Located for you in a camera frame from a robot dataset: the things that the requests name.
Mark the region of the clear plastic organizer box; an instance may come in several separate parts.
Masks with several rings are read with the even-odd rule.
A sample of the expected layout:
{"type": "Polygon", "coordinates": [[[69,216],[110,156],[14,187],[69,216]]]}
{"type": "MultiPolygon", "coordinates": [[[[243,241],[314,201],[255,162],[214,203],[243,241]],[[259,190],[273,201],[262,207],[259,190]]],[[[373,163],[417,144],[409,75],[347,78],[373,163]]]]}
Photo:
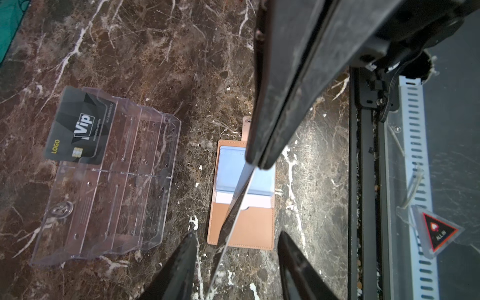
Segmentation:
{"type": "Polygon", "coordinates": [[[33,266],[150,250],[164,238],[181,121],[123,97],[100,165],[57,161],[33,266]]]}

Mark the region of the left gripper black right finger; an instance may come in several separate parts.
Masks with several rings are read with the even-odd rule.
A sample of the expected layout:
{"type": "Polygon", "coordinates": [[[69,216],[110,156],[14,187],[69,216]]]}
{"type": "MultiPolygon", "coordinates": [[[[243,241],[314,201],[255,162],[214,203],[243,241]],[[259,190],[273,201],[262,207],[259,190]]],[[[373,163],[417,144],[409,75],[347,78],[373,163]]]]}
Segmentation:
{"type": "Polygon", "coordinates": [[[279,235],[277,254],[284,300],[338,299],[285,231],[279,235]]]}

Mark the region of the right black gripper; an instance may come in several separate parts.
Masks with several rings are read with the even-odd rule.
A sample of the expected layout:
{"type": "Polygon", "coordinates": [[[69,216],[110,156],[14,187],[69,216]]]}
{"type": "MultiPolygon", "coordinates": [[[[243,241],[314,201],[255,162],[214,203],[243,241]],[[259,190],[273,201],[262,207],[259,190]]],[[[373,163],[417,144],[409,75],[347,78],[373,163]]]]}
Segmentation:
{"type": "MultiPolygon", "coordinates": [[[[454,35],[480,8],[476,0],[329,2],[293,89],[306,114],[348,65],[395,69],[454,35]]],[[[258,166],[268,170],[273,164],[258,166]]]]}

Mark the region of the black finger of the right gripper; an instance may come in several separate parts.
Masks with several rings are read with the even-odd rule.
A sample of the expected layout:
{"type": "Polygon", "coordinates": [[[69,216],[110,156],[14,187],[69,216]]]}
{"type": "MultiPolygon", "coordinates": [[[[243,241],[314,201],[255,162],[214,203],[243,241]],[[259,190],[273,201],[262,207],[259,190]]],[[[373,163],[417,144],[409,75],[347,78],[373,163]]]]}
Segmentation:
{"type": "Polygon", "coordinates": [[[294,87],[329,1],[260,1],[254,27],[254,109],[245,154],[273,165],[306,115],[294,87]]]}

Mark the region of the black VIP card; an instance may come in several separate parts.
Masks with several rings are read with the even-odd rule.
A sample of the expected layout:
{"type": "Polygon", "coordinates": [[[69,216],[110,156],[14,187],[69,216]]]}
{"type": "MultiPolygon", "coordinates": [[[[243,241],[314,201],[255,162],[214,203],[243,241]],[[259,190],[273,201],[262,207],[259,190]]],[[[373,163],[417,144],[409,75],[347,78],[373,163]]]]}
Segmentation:
{"type": "Polygon", "coordinates": [[[100,165],[103,161],[116,103],[96,92],[67,86],[51,126],[44,157],[100,165]]]}

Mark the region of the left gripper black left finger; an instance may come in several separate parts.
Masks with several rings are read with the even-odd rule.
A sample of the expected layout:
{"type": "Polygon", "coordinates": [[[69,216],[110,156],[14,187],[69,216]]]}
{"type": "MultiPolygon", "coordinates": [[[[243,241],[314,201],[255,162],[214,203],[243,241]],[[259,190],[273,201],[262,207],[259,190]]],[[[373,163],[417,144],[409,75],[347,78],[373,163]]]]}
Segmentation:
{"type": "Polygon", "coordinates": [[[196,235],[190,232],[139,300],[190,300],[197,253],[196,235]]]}

